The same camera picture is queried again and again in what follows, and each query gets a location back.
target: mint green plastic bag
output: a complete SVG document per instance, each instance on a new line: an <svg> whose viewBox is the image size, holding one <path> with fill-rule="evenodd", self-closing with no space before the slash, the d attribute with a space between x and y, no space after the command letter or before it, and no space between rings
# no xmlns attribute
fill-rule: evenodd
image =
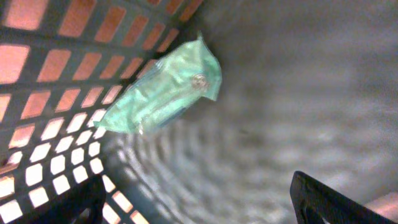
<svg viewBox="0 0 398 224"><path fill-rule="evenodd" d="M216 101L220 85L220 65L199 35L158 60L94 124L119 133L149 133L203 96Z"/></svg>

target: perforated basket wall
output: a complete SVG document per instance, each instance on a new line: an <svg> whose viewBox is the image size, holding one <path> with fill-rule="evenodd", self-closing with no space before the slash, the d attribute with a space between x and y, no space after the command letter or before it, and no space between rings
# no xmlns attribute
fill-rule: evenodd
<svg viewBox="0 0 398 224"><path fill-rule="evenodd" d="M201 2L0 1L2 222L94 174L108 192L104 222L160 220L141 215L106 175L105 130L93 121L167 50Z"/></svg>

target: green packet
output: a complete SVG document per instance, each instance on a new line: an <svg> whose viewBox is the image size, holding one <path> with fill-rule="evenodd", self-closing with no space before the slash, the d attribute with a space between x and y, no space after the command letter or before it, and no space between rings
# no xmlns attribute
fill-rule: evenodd
<svg viewBox="0 0 398 224"><path fill-rule="evenodd" d="M216 101L220 85L220 65L199 35L159 59L94 124L118 133L153 132L203 96Z"/></svg>

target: piece of trash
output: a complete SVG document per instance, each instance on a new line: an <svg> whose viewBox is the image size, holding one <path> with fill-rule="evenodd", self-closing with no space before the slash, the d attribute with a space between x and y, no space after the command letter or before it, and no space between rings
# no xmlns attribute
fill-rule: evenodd
<svg viewBox="0 0 398 224"><path fill-rule="evenodd" d="M220 85L220 65L199 35L159 59L94 124L119 133L153 132L203 96L216 101Z"/></svg>

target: plastic wrapper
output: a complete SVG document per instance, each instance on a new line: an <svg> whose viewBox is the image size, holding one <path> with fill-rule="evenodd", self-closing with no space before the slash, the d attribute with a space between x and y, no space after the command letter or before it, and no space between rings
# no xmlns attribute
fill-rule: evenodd
<svg viewBox="0 0 398 224"><path fill-rule="evenodd" d="M119 133L151 133L203 96L216 101L220 85L220 65L199 35L158 60L95 126Z"/></svg>

